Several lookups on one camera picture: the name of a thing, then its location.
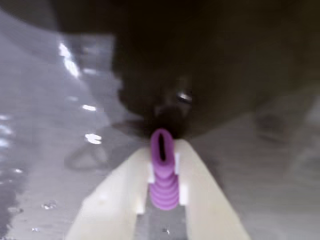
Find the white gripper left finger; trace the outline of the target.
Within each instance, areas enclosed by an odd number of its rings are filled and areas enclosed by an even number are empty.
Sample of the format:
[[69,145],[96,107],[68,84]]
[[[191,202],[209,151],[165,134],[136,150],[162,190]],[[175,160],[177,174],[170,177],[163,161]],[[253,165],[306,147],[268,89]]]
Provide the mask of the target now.
[[143,147],[115,168],[87,196],[70,227],[68,240],[132,240],[137,216],[145,213],[151,150]]

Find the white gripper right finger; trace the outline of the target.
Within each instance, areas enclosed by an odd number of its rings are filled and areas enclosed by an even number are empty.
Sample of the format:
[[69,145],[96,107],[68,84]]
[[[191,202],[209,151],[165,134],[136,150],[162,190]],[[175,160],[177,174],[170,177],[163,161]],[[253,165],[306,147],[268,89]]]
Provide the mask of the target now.
[[249,240],[236,211],[191,144],[175,140],[174,152],[188,239]]

